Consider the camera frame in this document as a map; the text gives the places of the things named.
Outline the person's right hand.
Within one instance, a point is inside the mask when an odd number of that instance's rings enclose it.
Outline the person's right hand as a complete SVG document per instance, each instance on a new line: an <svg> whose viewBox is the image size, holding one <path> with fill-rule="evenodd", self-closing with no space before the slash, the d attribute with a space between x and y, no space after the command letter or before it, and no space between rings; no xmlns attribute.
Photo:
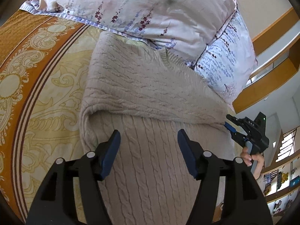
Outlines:
<svg viewBox="0 0 300 225"><path fill-rule="evenodd" d="M254 164L255 161L257 162L256 167L253 171L253 176L256 180L259 179L261 171L262 171L263 166L264 166L264 157L260 153L253 154L253 155L248 154L248 148L247 147L244 147L242 149L240 157L243 159L244 163L248 167L251 167Z"/></svg>

